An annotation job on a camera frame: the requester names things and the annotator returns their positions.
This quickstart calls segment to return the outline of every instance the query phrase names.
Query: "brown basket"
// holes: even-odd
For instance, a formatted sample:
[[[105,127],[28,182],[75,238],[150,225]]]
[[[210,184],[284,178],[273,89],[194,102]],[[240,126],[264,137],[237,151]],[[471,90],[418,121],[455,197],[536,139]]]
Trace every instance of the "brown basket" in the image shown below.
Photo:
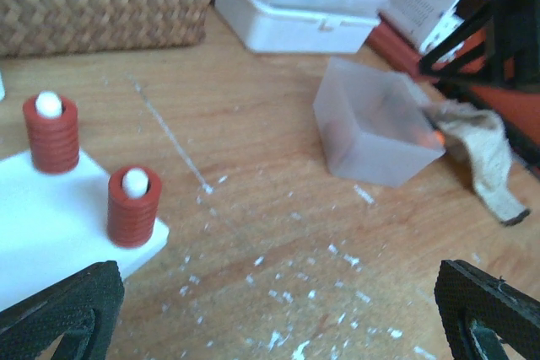
[[[0,56],[191,46],[211,0],[0,0]]]

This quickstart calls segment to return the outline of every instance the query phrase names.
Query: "wooden tabletop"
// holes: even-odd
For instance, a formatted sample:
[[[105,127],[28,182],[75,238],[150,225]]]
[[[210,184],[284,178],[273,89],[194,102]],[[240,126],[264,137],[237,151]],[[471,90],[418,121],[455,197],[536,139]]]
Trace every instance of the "wooden tabletop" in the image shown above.
[[[254,56],[214,13],[207,28],[193,48],[0,62],[0,158],[28,147],[21,105],[50,89],[78,103],[105,169],[164,181],[169,243],[126,281],[109,359],[451,358],[444,259],[540,298],[540,184],[519,164],[510,188],[532,214],[514,228],[447,157],[397,189],[334,178],[311,107],[327,56]],[[366,47],[350,58],[388,68]]]

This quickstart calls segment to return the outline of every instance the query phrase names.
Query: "red cylinder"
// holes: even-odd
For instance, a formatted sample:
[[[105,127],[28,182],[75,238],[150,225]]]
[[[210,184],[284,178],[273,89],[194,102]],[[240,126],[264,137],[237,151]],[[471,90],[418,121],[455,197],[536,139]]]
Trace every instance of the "red cylinder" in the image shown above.
[[[68,172],[78,163],[77,106],[70,99],[60,96],[62,115],[45,118],[35,109],[36,99],[37,95],[23,104],[32,162],[43,173]]]
[[[130,198],[122,188],[122,179],[130,169],[139,168],[148,176],[148,190],[141,198]],[[158,213],[161,179],[144,166],[125,166],[109,179],[107,233],[122,248],[137,248],[148,242]]]

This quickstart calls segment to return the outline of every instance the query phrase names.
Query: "white board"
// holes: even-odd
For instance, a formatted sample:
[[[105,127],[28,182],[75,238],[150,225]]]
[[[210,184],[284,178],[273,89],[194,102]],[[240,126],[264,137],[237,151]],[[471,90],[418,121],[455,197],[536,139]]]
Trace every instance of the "white board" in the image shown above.
[[[166,245],[159,219],[139,248],[109,241],[108,181],[83,150],[63,175],[35,170],[30,151],[0,162],[0,311],[98,261],[116,261],[125,279]]]

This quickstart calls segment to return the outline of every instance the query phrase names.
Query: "white cloth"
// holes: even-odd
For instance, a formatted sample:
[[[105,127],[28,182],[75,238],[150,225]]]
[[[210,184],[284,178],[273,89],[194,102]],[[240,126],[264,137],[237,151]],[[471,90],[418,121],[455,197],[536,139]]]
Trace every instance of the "white cloth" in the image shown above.
[[[508,190],[512,155],[500,117],[454,102],[432,105],[427,113],[445,134],[449,153],[458,160],[468,158],[474,190],[488,209],[507,226],[529,215],[531,211]]]

